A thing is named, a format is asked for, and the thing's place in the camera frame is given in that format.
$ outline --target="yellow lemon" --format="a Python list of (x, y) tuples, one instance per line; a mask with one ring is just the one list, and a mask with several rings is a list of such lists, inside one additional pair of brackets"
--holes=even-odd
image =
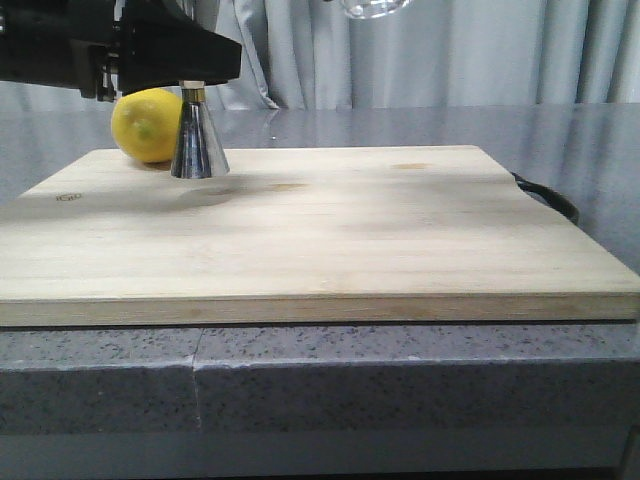
[(111, 115), (111, 135), (120, 149), (141, 162), (170, 160), (176, 148), (182, 100), (161, 88), (122, 97)]

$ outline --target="white curtain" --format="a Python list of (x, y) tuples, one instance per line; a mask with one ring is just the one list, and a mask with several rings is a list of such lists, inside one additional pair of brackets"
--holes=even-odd
[[(338, 0), (222, 0), (241, 77), (212, 108), (335, 109), (640, 101), (638, 0), (415, 0), (348, 20)], [(0, 83), (0, 112), (105, 109)]]

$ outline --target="gray countertop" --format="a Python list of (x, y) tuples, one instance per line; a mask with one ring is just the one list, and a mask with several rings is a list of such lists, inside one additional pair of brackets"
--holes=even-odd
[[(579, 226), (640, 272), (640, 105), (224, 111), (214, 118), (227, 148), (480, 146), (508, 169), (565, 194), (581, 211)], [(108, 123), (108, 112), (0, 112), (0, 202), (89, 150), (113, 148)], [(385, 438), (402, 432), (398, 438), (418, 441), (433, 432), (476, 432), (478, 437), (464, 437), (475, 446), (456, 457), (461, 469), (617, 465), (630, 428), (640, 420), (637, 323), (499, 320), (0, 330), (0, 478), (37, 478), (50, 468), (15, 460), (43, 434), (51, 442), (45, 448), (50, 455), (77, 438), (113, 447), (110, 435), (208, 435), (198, 437), (200, 446), (218, 445), (212, 435), (234, 441), (240, 435), (249, 442), (242, 443), (247, 451), (264, 444), (265, 435), (301, 449), (305, 441), (326, 443), (326, 458), (318, 454), (325, 461), (314, 468), (308, 466), (313, 462), (296, 467), (290, 458), (279, 464), (273, 452), (262, 455), (260, 449), (253, 455), (265, 458), (251, 467), (222, 468), (202, 463), (205, 453), (191, 449), (184, 458), (197, 468), (165, 465), (176, 476), (374, 468), (363, 465), (387, 471), (452, 468), (429, 455), (408, 459), (406, 450), (366, 463), (382, 443), (339, 463), (335, 451), (329, 457), (331, 445), (337, 448), (348, 435), (327, 440), (335, 432), (366, 433), (359, 440), (349, 437), (361, 445), (374, 442), (376, 432), (387, 432)], [(512, 441), (518, 432), (529, 439), (520, 446)], [(546, 453), (534, 448), (544, 449), (561, 432), (564, 447)], [(307, 434), (320, 436), (291, 436)], [(193, 441), (171, 438), (167, 445)], [(156, 440), (145, 440), (147, 450), (163, 452)], [(496, 456), (494, 463), (479, 460), (477, 452), (492, 441), (510, 443), (505, 452), (511, 453)], [(588, 447), (577, 452), (580, 441)], [(149, 458), (138, 470), (118, 474), (159, 475), (153, 465), (162, 462)], [(90, 465), (59, 468), (61, 477), (114, 473)], [(13, 476), (3, 477), (3, 469)]]

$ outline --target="chrome cone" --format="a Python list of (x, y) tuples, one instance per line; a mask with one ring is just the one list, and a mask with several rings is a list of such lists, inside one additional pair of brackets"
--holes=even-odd
[(211, 120), (204, 82), (182, 82), (182, 113), (171, 175), (209, 178), (229, 173), (229, 164)]

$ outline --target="wood grain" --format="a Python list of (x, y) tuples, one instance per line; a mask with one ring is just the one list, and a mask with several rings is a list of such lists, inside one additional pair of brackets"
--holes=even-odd
[(99, 150), (0, 207), (0, 325), (633, 319), (640, 279), (475, 147)]

